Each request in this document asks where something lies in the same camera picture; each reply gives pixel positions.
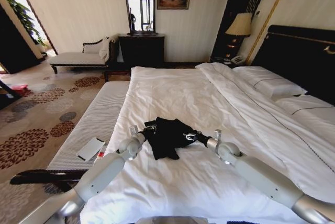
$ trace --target smartphone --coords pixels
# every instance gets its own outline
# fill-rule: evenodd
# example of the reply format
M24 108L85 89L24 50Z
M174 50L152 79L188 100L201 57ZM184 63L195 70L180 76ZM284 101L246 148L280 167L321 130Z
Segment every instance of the smartphone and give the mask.
M84 145L76 155L83 161L89 161L103 147L104 141L93 137L86 145Z

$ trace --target white phone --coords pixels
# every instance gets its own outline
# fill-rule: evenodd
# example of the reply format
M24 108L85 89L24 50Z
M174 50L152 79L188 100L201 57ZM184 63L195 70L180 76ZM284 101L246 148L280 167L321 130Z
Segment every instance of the white phone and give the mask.
M86 145L84 145L76 155L83 161L89 161L103 147L105 141L93 137Z
M245 59L244 59L242 56L237 55L236 57L232 58L230 61L231 61L232 63L234 63L234 64L239 65L239 64L244 63L244 62L245 62Z

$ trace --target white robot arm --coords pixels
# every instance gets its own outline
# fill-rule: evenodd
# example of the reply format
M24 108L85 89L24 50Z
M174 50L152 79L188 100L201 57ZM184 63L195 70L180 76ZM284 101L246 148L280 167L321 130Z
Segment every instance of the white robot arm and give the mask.
M188 134L189 140L198 140L215 152L222 161L232 165L236 172L267 197L295 212L311 224L335 223L335 204L317 200L304 194L289 178L259 159L247 156L230 142L223 142L221 130L215 130L215 137L201 133Z
M99 194L123 169L125 161L134 159L143 143L155 128L147 127L142 132L131 127L132 137L124 140L115 153L96 162L70 191L46 200L21 223L64 223L63 218L78 212L93 196ZM283 174L257 158L247 156L230 142L220 141L221 132L214 138L199 134L187 134L188 140L198 140L215 152L226 164L269 198L287 206L311 224L335 223L335 204L325 203L304 194Z
M99 194L124 168L127 160L134 159L146 141L136 126L130 128L132 137L122 141L117 152L109 153L96 162L70 191L47 199L20 223L64 223L64 217L80 211L85 203Z

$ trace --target carpet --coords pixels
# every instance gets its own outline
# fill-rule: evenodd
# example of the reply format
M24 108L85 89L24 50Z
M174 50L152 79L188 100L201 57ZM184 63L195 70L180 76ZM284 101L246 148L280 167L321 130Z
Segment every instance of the carpet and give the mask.
M104 85L99 69L58 67L43 61L16 74L0 75L8 86L28 84L24 97L0 110L0 223L17 223L50 194L49 185L10 185L17 173L45 169ZM110 77L129 80L128 76ZM77 218L68 223L77 223Z

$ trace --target wooden cabinet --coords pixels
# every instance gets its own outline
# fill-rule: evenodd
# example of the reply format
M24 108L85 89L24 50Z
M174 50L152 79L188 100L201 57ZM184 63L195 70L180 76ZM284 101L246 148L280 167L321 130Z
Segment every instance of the wooden cabinet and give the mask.
M163 34L120 35L119 40L125 65L128 67L163 67L164 39Z

